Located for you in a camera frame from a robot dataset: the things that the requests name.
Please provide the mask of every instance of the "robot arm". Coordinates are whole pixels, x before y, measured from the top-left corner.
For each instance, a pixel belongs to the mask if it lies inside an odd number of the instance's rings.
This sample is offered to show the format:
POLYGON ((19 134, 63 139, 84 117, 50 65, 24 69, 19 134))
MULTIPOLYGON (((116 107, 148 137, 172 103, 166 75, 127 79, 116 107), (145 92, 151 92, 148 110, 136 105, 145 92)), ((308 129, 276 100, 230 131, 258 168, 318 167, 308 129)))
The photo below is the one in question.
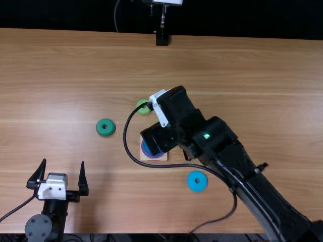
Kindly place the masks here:
POLYGON ((162 90, 150 97, 159 123, 141 135, 154 155, 176 146, 186 160, 198 158, 219 172, 264 227, 271 241, 323 241, 323 222, 312 223, 293 208, 261 173, 238 137, 219 117, 205 120, 184 87, 162 90))
POLYGON ((34 197, 44 201, 41 214, 32 216, 26 223, 25 234, 29 242, 61 242, 63 240, 65 221, 69 202, 79 203, 80 196, 89 195, 82 161, 79 190, 67 190, 67 175, 49 173, 44 180, 46 159, 27 182, 27 188, 34 190, 34 197))

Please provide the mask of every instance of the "purple ring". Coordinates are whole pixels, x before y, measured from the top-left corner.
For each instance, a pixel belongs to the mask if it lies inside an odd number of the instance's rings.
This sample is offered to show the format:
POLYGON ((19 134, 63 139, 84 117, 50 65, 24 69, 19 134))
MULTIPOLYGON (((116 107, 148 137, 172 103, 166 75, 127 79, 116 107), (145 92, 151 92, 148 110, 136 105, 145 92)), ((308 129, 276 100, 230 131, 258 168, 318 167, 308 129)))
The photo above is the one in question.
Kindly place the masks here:
POLYGON ((160 152, 158 154, 152 155, 144 140, 141 142, 141 150, 147 157, 152 158, 152 159, 160 158, 164 154, 164 153, 160 152))

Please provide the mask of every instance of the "cable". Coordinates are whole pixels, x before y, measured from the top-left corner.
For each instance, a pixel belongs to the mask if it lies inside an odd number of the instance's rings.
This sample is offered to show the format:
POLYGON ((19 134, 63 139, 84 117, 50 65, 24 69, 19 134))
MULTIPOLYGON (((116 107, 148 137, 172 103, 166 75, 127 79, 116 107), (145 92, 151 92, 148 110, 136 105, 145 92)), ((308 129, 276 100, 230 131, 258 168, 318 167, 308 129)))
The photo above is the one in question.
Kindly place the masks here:
POLYGON ((167 238, 166 238, 163 234, 158 233, 158 235, 159 235, 160 237, 162 237, 162 238, 163 238, 163 240, 167 240, 167 238))
POLYGON ((116 15, 117 15, 117 9, 118 9, 119 3, 120 3, 120 0, 117 0, 116 5, 115 5, 115 9, 113 11, 113 20, 114 20, 114 23, 115 23, 115 28, 116 28, 116 32, 117 33, 119 32, 119 30, 118 30, 118 27, 117 27, 116 15))
POLYGON ((259 234, 259 233, 256 233, 255 234, 261 241, 265 241, 265 239, 259 234))
POLYGON ((10 242, 13 242, 12 239, 9 237, 9 235, 7 235, 6 233, 5 233, 5 237, 7 237, 10 242))
POLYGON ((32 195, 27 201, 23 202, 22 204, 20 204, 17 208, 11 210, 9 213, 7 213, 6 215, 4 215, 2 218, 0 218, 0 223, 8 218, 10 215, 12 215, 14 212, 17 212, 19 209, 21 209, 23 206, 25 206, 26 204, 28 204, 31 200, 33 200, 36 197, 36 195, 32 195))
MULTIPOLYGON (((144 163, 138 159, 136 159, 130 152, 129 148, 128 148, 128 145, 127 145, 127 130, 128 130, 128 126, 129 126, 129 123, 130 123, 130 120, 131 118, 133 117, 133 115, 139 110, 141 109, 142 107, 146 106, 148 104, 148 102, 145 102, 141 105, 139 105, 138 107, 136 107, 132 113, 129 115, 126 123, 125 123, 125 128, 123 130, 123 145, 125 147, 125 150, 128 154, 128 156, 134 161, 136 162, 137 164, 139 165, 142 165, 142 166, 145 166, 145 167, 149 167, 149 168, 179 168, 179 167, 193 167, 193 168, 198 168, 198 169, 203 169, 205 171, 208 171, 210 172, 211 174, 215 175, 217 178, 219 178, 221 181, 223 181, 228 187, 230 187, 229 183, 225 180, 225 178, 220 175, 219 173, 217 173, 216 171, 208 168, 208 167, 205 167, 205 166, 202 166, 202 165, 197 165, 197 164, 187 164, 187 163, 183 163, 183 164, 170 164, 170 165, 154 165, 154 164, 147 164, 147 163, 144 163)), ((211 220, 211 221, 207 221, 199 226, 197 226, 196 228, 194 228, 190 233, 193 233, 195 232, 196 230, 198 230, 200 227, 204 226, 204 225, 207 225, 207 224, 211 224, 211 223, 215 223, 215 222, 220 222, 224 219, 227 219, 229 218, 237 209, 237 195, 232 192, 232 195, 233 195, 233 200, 234 200, 234 203, 233 203, 233 207, 232 209, 230 210, 230 212, 219 218, 219 219, 215 219, 215 220, 211 220)))
POLYGON ((229 218, 232 214, 234 214, 234 212, 237 209, 238 199, 237 199, 237 195, 235 193, 232 193, 232 195, 233 195, 233 207, 232 207, 232 209, 230 210, 229 213, 227 213, 225 216, 223 216, 221 218, 214 219, 214 220, 210 220, 210 221, 207 221, 205 223, 200 224, 199 226, 197 226, 196 228, 194 228, 190 233, 194 233, 196 230, 198 230, 199 228, 201 228, 204 225, 208 225, 208 224, 212 224, 212 223, 217 223, 217 222, 220 222, 222 220, 225 220, 225 219, 229 218))
POLYGON ((250 242, 252 242, 251 238, 250 238, 246 233, 245 233, 244 235, 246 236, 246 238, 247 238, 250 242))
POLYGON ((79 240, 81 240, 81 242, 83 242, 83 239, 80 236, 77 236, 76 234, 67 233, 66 235, 75 236, 76 238, 78 238, 79 240))
POLYGON ((195 240, 196 240, 197 242, 200 242, 200 239, 197 237, 197 235, 196 235, 196 234, 193 234, 193 236, 194 236, 194 238, 195 238, 195 240))
POLYGON ((117 241, 115 240, 115 238, 112 236, 112 234, 109 234, 109 236, 110 236, 110 238, 111 238, 114 242, 117 242, 117 241))

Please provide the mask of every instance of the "blue ring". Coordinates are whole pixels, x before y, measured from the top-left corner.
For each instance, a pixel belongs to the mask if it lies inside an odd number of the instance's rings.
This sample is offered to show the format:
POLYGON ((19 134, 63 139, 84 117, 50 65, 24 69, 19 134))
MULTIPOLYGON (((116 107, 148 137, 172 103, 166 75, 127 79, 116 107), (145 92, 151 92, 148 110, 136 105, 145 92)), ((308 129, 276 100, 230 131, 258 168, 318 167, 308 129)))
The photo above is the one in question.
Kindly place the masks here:
POLYGON ((201 171, 192 171, 187 176, 187 186, 194 192, 202 192, 207 187, 207 177, 201 171))

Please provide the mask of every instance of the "wood grain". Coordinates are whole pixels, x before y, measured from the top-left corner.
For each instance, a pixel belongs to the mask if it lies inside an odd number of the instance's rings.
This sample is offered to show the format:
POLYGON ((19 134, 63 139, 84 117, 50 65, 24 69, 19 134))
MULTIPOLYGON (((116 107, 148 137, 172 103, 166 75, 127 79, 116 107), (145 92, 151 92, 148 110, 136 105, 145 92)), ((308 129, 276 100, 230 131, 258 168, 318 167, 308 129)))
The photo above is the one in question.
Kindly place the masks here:
MULTIPOLYGON (((323 218, 323 42, 0 29, 0 214, 30 197, 27 179, 47 158, 47 172, 68 174, 77 188, 85 161, 90 196, 70 204, 65 232, 188 232, 232 206, 228 188, 208 176, 207 189, 186 186, 190 169, 140 167, 122 146, 135 103, 184 85, 205 117, 223 118, 265 175, 310 219, 323 218), (101 118, 112 137, 95 130, 101 118)), ((135 116, 129 145, 139 155, 139 132, 155 115, 135 116)), ((170 153, 181 162, 182 152, 170 153)), ((40 213, 34 200, 0 225, 23 232, 40 213)), ((199 232, 262 232, 239 201, 227 221, 199 232)))

